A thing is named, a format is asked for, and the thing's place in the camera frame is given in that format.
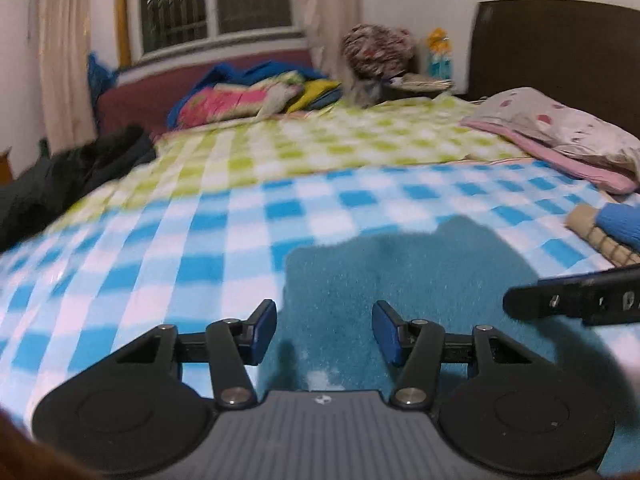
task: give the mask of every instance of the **black circular disc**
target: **black circular disc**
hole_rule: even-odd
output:
[[[118,365],[81,374],[47,395],[33,433],[109,476],[143,476],[180,460],[206,436],[212,413],[190,387]]]
[[[582,381],[552,366],[500,366],[442,403],[440,427],[463,454],[518,476],[598,465],[613,437],[611,410]]]

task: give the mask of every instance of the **window sill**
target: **window sill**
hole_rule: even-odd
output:
[[[260,31],[248,31],[239,32],[237,34],[225,34],[212,40],[197,41],[182,45],[176,45],[162,50],[150,52],[144,54],[138,61],[132,66],[123,68],[120,73],[127,73],[130,70],[136,70],[143,66],[153,65],[160,61],[166,61],[169,59],[175,59],[189,54],[195,54],[198,52],[206,52],[216,48],[235,46],[249,43],[259,43],[262,41],[274,41],[274,40],[297,40],[305,37],[305,33],[301,30],[294,28],[281,28],[274,30],[260,30]]]

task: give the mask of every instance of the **white logo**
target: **white logo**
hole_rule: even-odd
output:
[[[317,402],[318,404],[322,404],[323,406],[325,406],[326,404],[329,404],[332,400],[333,399],[328,395],[320,395],[314,399],[315,402]]]

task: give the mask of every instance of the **window frame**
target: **window frame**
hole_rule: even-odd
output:
[[[209,37],[204,40],[189,41],[177,45],[159,48],[152,52],[144,52],[142,38],[142,16],[140,0],[127,0],[127,15],[129,18],[129,44],[131,50],[131,58],[133,65],[138,62],[152,61],[162,59],[167,56],[179,55],[180,53],[188,53],[194,50],[205,50],[207,48],[215,48],[216,46],[225,46],[235,42],[257,42],[262,40],[271,40],[274,36],[283,34],[301,34],[300,17],[298,16],[293,0],[289,0],[291,9],[290,27],[272,27],[257,28],[254,30],[244,30],[242,32],[230,32],[219,34],[218,32],[218,12],[217,0],[206,0],[207,3],[207,27]]]

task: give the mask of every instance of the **white pillow with red spots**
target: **white pillow with red spots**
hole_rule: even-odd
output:
[[[494,95],[469,118],[498,124],[539,140],[556,152],[596,166],[640,176],[640,139],[614,124],[564,106],[534,88]]]

